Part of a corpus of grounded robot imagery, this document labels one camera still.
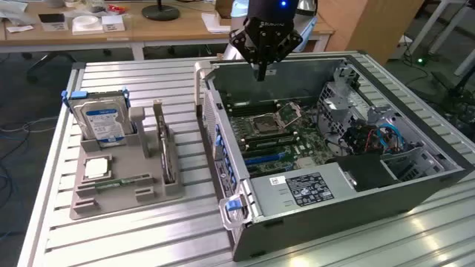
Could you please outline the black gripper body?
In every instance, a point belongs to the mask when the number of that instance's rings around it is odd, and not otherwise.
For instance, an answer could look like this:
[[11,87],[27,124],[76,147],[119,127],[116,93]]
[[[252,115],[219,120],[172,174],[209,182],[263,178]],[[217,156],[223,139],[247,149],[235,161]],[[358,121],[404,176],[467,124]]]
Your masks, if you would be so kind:
[[244,30],[258,48],[262,62],[262,33],[282,32],[284,35],[294,28],[296,1],[249,1]]

